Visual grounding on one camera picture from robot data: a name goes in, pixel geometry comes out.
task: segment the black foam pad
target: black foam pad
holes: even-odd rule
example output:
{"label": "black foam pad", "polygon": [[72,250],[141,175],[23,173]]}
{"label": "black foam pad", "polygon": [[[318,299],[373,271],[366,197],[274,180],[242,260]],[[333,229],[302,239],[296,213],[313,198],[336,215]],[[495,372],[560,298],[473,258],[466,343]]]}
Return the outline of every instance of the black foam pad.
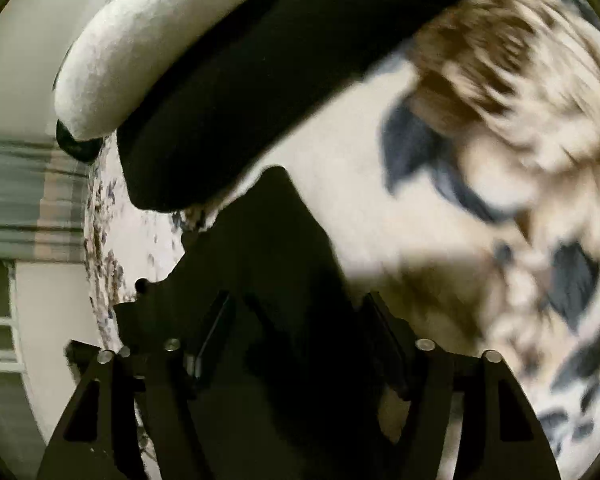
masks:
{"label": "black foam pad", "polygon": [[131,202],[169,211],[211,198],[324,99],[456,1],[246,1],[194,44],[118,129]]}
{"label": "black foam pad", "polygon": [[83,140],[81,142],[75,140],[70,131],[60,121],[55,126],[55,138],[64,153],[85,164],[90,164],[96,160],[104,143],[102,139]]}

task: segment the white fabric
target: white fabric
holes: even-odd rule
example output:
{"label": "white fabric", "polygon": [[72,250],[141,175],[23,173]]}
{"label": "white fabric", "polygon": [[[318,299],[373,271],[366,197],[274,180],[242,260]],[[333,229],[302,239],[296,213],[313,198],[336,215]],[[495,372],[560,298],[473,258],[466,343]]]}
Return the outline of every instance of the white fabric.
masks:
{"label": "white fabric", "polygon": [[58,75],[55,110],[78,140],[112,133],[186,49],[245,0],[113,0]]}

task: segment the silver bolt head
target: silver bolt head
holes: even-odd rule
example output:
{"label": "silver bolt head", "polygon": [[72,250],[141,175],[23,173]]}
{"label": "silver bolt head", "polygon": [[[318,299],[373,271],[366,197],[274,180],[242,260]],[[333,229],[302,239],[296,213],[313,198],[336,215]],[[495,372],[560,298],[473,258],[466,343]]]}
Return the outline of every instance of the silver bolt head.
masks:
{"label": "silver bolt head", "polygon": [[172,337],[171,339],[167,339],[164,343],[164,350],[167,352],[174,352],[180,348],[179,339]]}
{"label": "silver bolt head", "polygon": [[435,349],[435,343],[431,339],[418,339],[416,347],[423,352],[430,352]]}
{"label": "silver bolt head", "polygon": [[502,362],[502,354],[495,350],[487,350],[486,352],[484,352],[483,355],[487,358],[487,361],[489,361],[490,363]]}
{"label": "silver bolt head", "polygon": [[99,354],[97,354],[97,362],[101,365],[105,365],[113,359],[113,352],[110,350],[102,350]]}

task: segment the white wall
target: white wall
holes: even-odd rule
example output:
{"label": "white wall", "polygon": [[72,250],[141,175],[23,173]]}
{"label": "white wall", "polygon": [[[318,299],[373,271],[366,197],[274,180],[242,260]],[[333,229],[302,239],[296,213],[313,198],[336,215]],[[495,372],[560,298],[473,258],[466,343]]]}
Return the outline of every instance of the white wall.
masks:
{"label": "white wall", "polygon": [[[10,0],[0,14],[0,137],[54,136],[52,83],[106,0]],[[49,440],[75,384],[70,339],[98,344],[82,265],[16,263],[16,308],[33,414]]]}
{"label": "white wall", "polygon": [[0,135],[54,135],[52,83],[88,2],[7,3],[0,14]]}
{"label": "white wall", "polygon": [[64,347],[71,339],[99,345],[84,266],[16,263],[16,308],[29,401],[48,442],[75,391]]}

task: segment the gray curtain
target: gray curtain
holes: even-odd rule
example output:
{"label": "gray curtain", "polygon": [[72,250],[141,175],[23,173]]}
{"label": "gray curtain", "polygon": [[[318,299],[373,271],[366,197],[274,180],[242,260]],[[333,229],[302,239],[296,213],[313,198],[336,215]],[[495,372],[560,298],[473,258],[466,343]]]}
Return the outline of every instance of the gray curtain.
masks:
{"label": "gray curtain", "polygon": [[84,261],[87,172],[52,139],[0,139],[0,258]]}

